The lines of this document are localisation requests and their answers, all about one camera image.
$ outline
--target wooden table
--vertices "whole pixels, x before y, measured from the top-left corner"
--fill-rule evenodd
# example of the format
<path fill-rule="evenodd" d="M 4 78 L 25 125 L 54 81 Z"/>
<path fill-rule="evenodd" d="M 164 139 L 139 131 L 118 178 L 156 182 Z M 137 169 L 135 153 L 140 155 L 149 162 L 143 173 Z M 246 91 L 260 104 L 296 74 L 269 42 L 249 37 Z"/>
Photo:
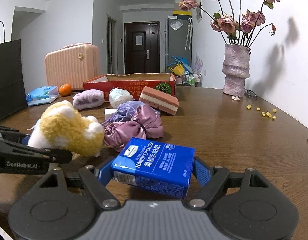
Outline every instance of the wooden table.
<path fill-rule="evenodd" d="M 163 115 L 164 137 L 161 142 L 196 149 L 195 155 L 207 164 L 222 165 L 233 172 L 247 167 L 258 169 L 298 208 L 300 220 L 293 240 L 308 239 L 308 129 L 285 112 L 277 109 L 275 121 L 262 117 L 272 112 L 273 105 L 259 98 L 233 101 L 221 90 L 177 87 L 179 109 L 176 116 Z M 104 103 L 99 108 L 82 111 L 104 121 Z M 0 124 L 27 132 L 48 105 L 23 109 Z M 99 158 L 77 158 L 65 171 L 75 171 L 85 164 L 98 164 L 117 153 L 108 147 Z M 6 222 L 11 205 L 24 194 L 37 178 L 26 175 L 0 174 L 0 225 L 10 232 Z M 192 176 L 188 197 L 200 188 Z M 108 189 L 123 202 L 132 199 L 166 199 L 166 197 L 111 181 Z"/>

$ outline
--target eyeglasses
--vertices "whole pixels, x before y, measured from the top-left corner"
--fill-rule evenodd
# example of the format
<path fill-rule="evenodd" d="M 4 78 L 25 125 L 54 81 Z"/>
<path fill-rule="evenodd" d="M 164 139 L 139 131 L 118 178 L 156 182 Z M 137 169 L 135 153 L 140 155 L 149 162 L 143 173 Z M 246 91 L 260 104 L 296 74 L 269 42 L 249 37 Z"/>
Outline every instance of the eyeglasses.
<path fill-rule="evenodd" d="M 257 99 L 257 95 L 252 90 L 245 89 L 244 93 L 247 97 L 255 98 Z"/>

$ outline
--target gray refrigerator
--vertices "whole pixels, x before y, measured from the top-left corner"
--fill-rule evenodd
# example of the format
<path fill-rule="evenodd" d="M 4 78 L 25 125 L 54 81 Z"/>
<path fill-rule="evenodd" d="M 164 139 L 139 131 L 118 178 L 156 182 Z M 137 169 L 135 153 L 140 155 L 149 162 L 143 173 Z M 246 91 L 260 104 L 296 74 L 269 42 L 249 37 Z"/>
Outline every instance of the gray refrigerator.
<path fill-rule="evenodd" d="M 192 45 L 188 49 L 189 41 L 185 50 L 189 21 L 179 19 L 183 25 L 176 31 L 171 27 L 175 21 L 175 19 L 166 19 L 165 72 L 167 73 L 170 71 L 166 67 L 175 61 L 172 56 L 186 58 L 190 67 L 192 65 Z"/>

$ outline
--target pink satin scrunchie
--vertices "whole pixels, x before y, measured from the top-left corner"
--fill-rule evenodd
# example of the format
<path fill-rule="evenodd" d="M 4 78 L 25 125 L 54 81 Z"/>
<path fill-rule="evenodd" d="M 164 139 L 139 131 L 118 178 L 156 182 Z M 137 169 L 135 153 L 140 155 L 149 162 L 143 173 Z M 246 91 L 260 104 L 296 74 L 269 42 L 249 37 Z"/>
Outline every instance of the pink satin scrunchie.
<path fill-rule="evenodd" d="M 106 145 L 121 152 L 132 137 L 146 139 L 163 137 L 161 117 L 148 104 L 139 106 L 129 122 L 113 122 L 104 131 Z"/>

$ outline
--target barcode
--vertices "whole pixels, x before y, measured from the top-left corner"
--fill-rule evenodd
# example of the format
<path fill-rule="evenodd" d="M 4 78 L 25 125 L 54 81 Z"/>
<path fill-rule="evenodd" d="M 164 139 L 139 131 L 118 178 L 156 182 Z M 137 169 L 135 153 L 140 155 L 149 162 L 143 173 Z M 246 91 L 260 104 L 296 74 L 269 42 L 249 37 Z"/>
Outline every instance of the barcode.
<path fill-rule="evenodd" d="M 118 171 L 114 171 L 114 178 L 115 181 L 130 184 L 136 186 L 136 179 L 135 176 L 124 174 Z"/>

